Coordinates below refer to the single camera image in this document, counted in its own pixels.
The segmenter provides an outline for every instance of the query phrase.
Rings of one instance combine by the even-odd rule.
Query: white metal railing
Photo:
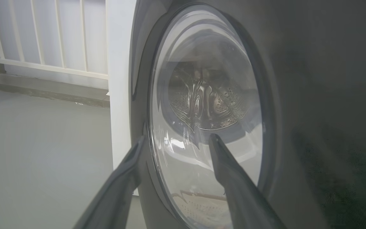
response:
[[[58,0],[55,0],[55,14],[56,14],[56,24],[57,24],[60,56],[61,56],[61,67],[45,64],[44,53],[43,53],[41,39],[40,39],[39,27],[38,27],[37,18],[35,15],[34,0],[29,0],[29,1],[31,4],[31,9],[32,9],[33,25],[35,27],[36,43],[37,43],[37,49],[38,49],[38,53],[39,53],[40,64],[25,61],[23,50],[22,50],[22,44],[21,44],[20,36],[19,36],[19,30],[18,30],[16,15],[15,15],[15,10],[14,10],[14,6],[13,6],[13,4],[14,4],[13,0],[8,0],[8,3],[9,3],[10,19],[12,21],[12,28],[13,28],[13,32],[14,32],[15,41],[16,41],[16,48],[17,48],[17,51],[19,54],[19,61],[5,58],[3,47],[1,44],[1,39],[0,39],[0,64],[8,64],[8,65],[27,67],[27,68],[35,68],[35,69],[40,69],[40,70],[54,71],[54,72],[67,73],[67,74],[77,74],[77,75],[107,80],[108,74],[88,71],[88,61],[87,61],[88,58],[87,58],[86,34],[85,34],[84,0],[80,0],[81,43],[82,43],[81,48],[82,48],[82,53],[83,53],[84,70],[67,68],[67,66],[66,66],[66,62],[65,62],[65,58],[64,58],[65,53],[64,53],[63,34],[62,34],[62,29],[61,29],[61,20],[60,20],[60,11],[59,11]]]

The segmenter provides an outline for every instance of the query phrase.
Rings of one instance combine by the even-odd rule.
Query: front-loading washing machine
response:
[[[282,226],[366,228],[366,1],[138,0],[130,47],[148,229],[234,227],[213,134]]]

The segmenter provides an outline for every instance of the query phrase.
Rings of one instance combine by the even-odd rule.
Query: door glass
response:
[[[257,184],[262,120],[248,55],[221,13],[190,6],[170,23],[157,51],[150,109],[154,161],[173,207],[191,228],[232,228],[209,135],[222,138]]]

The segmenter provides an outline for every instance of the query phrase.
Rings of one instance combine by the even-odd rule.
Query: round glass door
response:
[[[222,138],[257,184],[263,128],[248,55],[214,8],[187,7],[169,24],[157,51],[150,109],[154,161],[173,207],[191,228],[232,228],[209,135]]]

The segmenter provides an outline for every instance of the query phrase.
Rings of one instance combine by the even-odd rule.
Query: gray floor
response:
[[[72,228],[111,172],[109,109],[0,91],[0,229]]]

